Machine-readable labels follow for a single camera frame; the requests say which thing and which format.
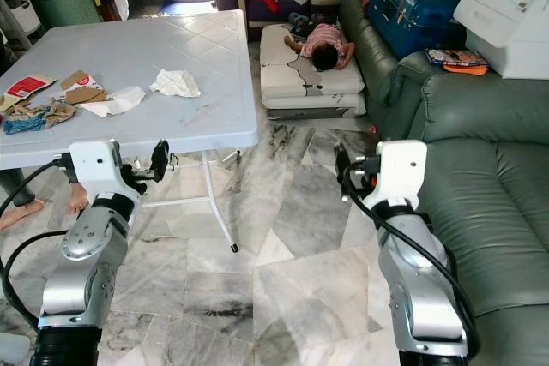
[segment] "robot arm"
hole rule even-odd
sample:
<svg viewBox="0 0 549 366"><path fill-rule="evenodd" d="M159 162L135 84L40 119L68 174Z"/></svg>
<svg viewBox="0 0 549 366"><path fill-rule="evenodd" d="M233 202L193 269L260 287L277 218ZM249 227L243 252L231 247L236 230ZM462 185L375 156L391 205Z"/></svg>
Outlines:
<svg viewBox="0 0 549 366"><path fill-rule="evenodd" d="M122 164L115 141L75 143L70 156L64 155L64 167L74 167L91 207L65 235L57 267L45 284L32 366L97 363L116 273L147 188L138 182L161 180L167 156L168 145L160 141L151 169L133 172Z"/></svg>
<svg viewBox="0 0 549 366"><path fill-rule="evenodd" d="M476 332L468 330L463 321L462 302L456 300L455 287L418 251L422 248L450 271L444 246L414 212L419 205L426 151L426 145L419 141L382 142L376 156L357 159L353 167L345 148L339 145L335 148L338 181L344 198L351 196L360 201L357 194L367 195L359 206L375 217L379 266L389 285L401 364L467 365L468 357L474 355L469 350L473 338L469 334L476 337ZM365 188L355 190L345 176L351 169L362 176ZM392 226L393 233L386 226ZM395 236L398 231L420 247L413 248Z"/></svg>

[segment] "black cable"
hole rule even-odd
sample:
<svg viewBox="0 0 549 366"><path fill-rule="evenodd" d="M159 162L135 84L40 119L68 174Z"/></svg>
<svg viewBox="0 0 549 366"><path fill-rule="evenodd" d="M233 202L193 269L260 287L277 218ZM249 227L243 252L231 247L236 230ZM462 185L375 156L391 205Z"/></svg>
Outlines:
<svg viewBox="0 0 549 366"><path fill-rule="evenodd" d="M446 278L446 280L449 281L452 289L454 290L458 313L463 321L463 326L468 336L469 356L474 357L480 350L480 337L474 324L474 312L472 309L473 305L471 304L467 293L463 290L462 286L457 282L452 273L450 273L450 271L440 261L438 261L435 256L429 253L429 251L423 248L419 243L415 242L411 237L408 237L407 235L396 229L393 225L390 225L384 219L379 217L375 212L372 212L372 210L366 207L366 205L357 195L357 189L354 186L354 183L351 181L351 171L357 170L360 165L361 162L350 164L343 172L343 181L341 183L347 190L351 199L353 199L354 203L359 207L362 212L364 212L366 216L368 216L378 225L382 226L388 233L395 237L398 237L408 246L417 250Z"/></svg>
<svg viewBox="0 0 549 366"><path fill-rule="evenodd" d="M11 254L9 257L6 267L3 270L2 273L2 288L3 293L8 299L8 302L16 309L21 308L21 310L18 310L19 313L23 315L23 317L27 320L27 322L34 328L34 330L38 330L38 317L33 315L31 312L28 311L28 309L25 307L21 299L17 296L15 293L15 290L11 283L9 282L9 271L11 270L11 267L13 266L15 259L17 259L17 256L31 243L36 242L37 240L43 239L45 237L52 237L52 236L62 236L67 231L48 231L47 233L40 233L39 235L33 236L30 239L26 240L22 244L19 245L17 249L15 249L14 253Z"/></svg>
<svg viewBox="0 0 549 366"><path fill-rule="evenodd" d="M39 167L36 171L34 171L30 175L28 175L27 178L25 180L23 180L23 182L19 186L17 186L17 188L15 188L15 190L13 192L11 192L8 195L8 198L4 201L2 206L0 206L0 217L2 217L3 213L8 208L10 202L12 202L12 200L14 200L14 198L17 196L17 194L19 194L19 192L25 186L27 186L40 173L42 173L43 171L49 169L50 167L57 166L58 164L59 164L59 161L57 159L55 159L55 160L51 161L50 163ZM3 263L2 263L2 258L0 257L0 275L2 276L2 278L3 278L4 270L5 269L4 269L4 266L3 266ZM21 299L15 293L15 290L14 290L12 284L9 282L9 279L7 279L7 278L6 278L6 280L3 280L3 290L4 290L4 294L6 295L6 299L8 299L8 302L10 302L14 306L15 310L17 310L19 313L21 313L23 315L23 317L25 317L25 319L29 322L31 327L33 327L36 330L37 327L38 327L38 318L36 318L36 316L31 314L27 310L27 308L25 308L25 306L21 302Z"/></svg>

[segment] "person's foot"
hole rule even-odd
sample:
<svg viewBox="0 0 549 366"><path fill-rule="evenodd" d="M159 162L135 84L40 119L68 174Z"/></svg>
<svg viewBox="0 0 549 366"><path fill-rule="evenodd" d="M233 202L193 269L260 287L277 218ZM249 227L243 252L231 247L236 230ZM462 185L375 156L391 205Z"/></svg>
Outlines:
<svg viewBox="0 0 549 366"><path fill-rule="evenodd" d="M14 207L13 209L4 212L2 218L0 219L0 231L8 229L18 220L23 219L29 214L37 213L43 208L44 202L34 199L27 205Z"/></svg>
<svg viewBox="0 0 549 366"><path fill-rule="evenodd" d="M87 191L79 183L70 185L69 214L78 214L88 205Z"/></svg>

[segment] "gray plastic table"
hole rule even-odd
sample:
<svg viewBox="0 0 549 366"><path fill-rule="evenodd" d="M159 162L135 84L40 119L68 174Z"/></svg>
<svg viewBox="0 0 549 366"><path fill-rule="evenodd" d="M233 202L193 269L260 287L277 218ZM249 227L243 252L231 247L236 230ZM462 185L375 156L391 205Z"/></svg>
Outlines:
<svg viewBox="0 0 549 366"><path fill-rule="evenodd" d="M0 78L0 91L28 75L62 81L78 69L108 93L139 86L147 96L116 116L79 109L48 130L11 136L2 131L0 169L43 165L79 140L116 139L128 158L149 156L158 140L166 139L172 153L202 152L209 198L229 235L215 205L206 151L253 146L258 140L242 12L54 28ZM150 92L160 69L187 70L202 91L200 98ZM47 104L61 90L60 81L40 92L32 105Z"/></svg>

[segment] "green basket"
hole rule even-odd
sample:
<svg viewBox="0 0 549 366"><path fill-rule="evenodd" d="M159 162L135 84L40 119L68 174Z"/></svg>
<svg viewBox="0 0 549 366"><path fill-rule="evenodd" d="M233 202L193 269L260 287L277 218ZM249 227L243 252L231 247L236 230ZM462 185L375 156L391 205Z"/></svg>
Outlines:
<svg viewBox="0 0 549 366"><path fill-rule="evenodd" d="M40 20L47 27L99 23L94 0L32 0Z"/></svg>

